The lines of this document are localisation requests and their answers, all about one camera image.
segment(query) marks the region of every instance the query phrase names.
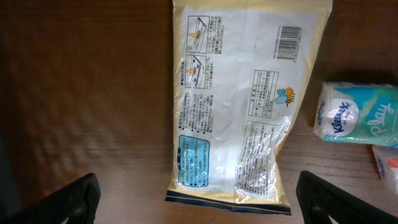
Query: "tissue box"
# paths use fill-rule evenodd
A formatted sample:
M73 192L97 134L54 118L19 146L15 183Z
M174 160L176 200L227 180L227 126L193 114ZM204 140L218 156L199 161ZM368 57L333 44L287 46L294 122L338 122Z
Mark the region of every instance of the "tissue box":
M314 133L324 141L398 147L398 87L322 83Z

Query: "snack bag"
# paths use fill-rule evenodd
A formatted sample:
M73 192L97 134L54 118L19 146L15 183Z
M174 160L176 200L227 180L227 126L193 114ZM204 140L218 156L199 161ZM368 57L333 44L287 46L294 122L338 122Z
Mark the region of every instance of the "snack bag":
M174 170L166 201L290 215L275 156L331 0L174 0Z

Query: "dark blue stripe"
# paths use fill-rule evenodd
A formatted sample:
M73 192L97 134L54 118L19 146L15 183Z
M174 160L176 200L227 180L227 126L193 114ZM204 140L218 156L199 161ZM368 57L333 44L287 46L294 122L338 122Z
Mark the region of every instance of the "dark blue stripe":
M229 210L230 212L292 215L289 207L283 207L278 205L238 204L238 203L222 202L222 201L201 198L187 194L181 194L171 190L167 191L165 200L168 202L178 202L189 205L219 208L219 209Z

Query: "nutrition label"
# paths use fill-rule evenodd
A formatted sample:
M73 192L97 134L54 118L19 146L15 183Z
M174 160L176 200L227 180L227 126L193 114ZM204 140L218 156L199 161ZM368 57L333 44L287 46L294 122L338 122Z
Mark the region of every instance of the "nutrition label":
M236 186L257 194L269 194L271 172L270 149L280 137L280 126L249 121L238 161Z
M271 118L279 72L254 72L249 115Z

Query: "barcode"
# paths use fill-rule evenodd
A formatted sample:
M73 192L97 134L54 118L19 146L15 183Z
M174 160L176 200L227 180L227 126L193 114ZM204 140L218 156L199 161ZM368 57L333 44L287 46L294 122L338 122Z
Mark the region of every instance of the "barcode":
M279 41L277 41L277 59L296 61L302 31L300 27L282 26L282 31L278 35Z

